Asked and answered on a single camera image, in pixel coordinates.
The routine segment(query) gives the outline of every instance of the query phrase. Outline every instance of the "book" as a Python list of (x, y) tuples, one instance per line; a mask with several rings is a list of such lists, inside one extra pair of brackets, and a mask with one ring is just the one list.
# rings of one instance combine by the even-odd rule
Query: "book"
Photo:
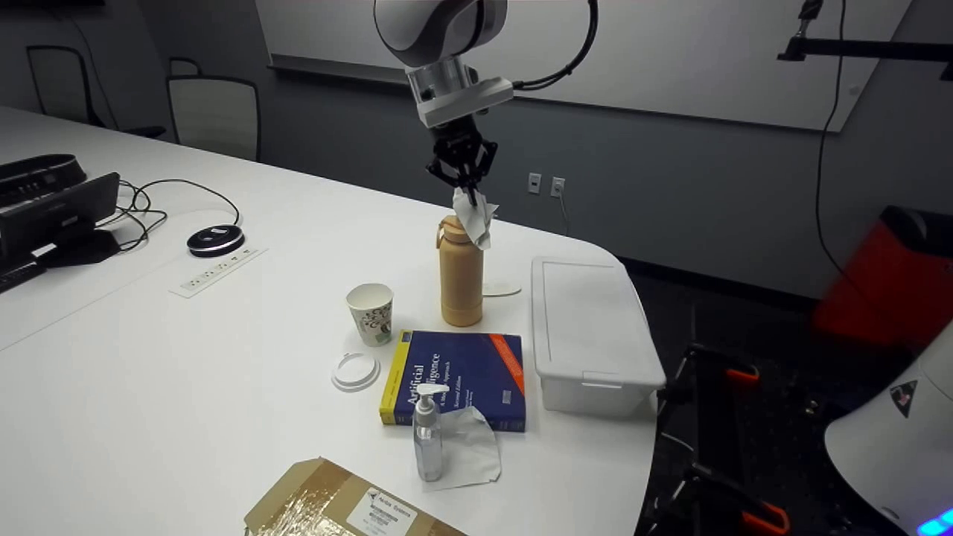
[(410, 425), (417, 384), (446, 384), (440, 414), (478, 408), (499, 431), (526, 428), (525, 350), (516, 332), (406, 331), (382, 392), (382, 422)]

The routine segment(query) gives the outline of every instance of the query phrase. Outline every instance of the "chair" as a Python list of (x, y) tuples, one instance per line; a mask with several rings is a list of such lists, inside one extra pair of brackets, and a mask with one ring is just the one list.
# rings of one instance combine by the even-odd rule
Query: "chair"
[(190, 55), (170, 55), (170, 76), (200, 76), (203, 66)]
[(258, 161), (258, 88), (233, 76), (170, 76), (176, 140)]
[(91, 107), (87, 61), (79, 49), (62, 43), (29, 43), (27, 61), (41, 113), (103, 124)]

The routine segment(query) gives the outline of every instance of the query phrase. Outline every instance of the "sticker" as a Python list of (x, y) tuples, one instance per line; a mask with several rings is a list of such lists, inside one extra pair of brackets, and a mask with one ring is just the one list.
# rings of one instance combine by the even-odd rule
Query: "sticker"
[(233, 252), (228, 259), (219, 259), (210, 268), (188, 277), (173, 292), (182, 295), (182, 297), (194, 297), (194, 295), (204, 292), (207, 285), (219, 282), (224, 277), (236, 274), (240, 265), (246, 265), (258, 252), (263, 250), (257, 250), (257, 247), (243, 247), (243, 250)]
[(362, 530), (367, 536), (406, 536), (410, 533), (413, 518), (417, 509), (377, 487), (367, 487), (367, 493), (352, 509), (349, 524)]
[(906, 384), (889, 387), (889, 398), (901, 416), (912, 416), (913, 392), (916, 392), (916, 380), (906, 380)]

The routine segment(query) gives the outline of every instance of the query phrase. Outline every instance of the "paper cup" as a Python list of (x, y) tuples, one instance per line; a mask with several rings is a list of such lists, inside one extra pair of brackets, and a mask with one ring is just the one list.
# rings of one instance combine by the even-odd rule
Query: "paper cup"
[(382, 282), (362, 282), (349, 292), (349, 308), (367, 346), (389, 341), (392, 292)]

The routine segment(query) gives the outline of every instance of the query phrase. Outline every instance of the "brown bottle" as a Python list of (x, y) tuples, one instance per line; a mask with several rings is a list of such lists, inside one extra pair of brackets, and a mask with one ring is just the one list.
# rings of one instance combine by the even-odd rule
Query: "brown bottle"
[(438, 227), (440, 250), (440, 314), (446, 325), (467, 328), (483, 319), (483, 250), (471, 240), (459, 216)]

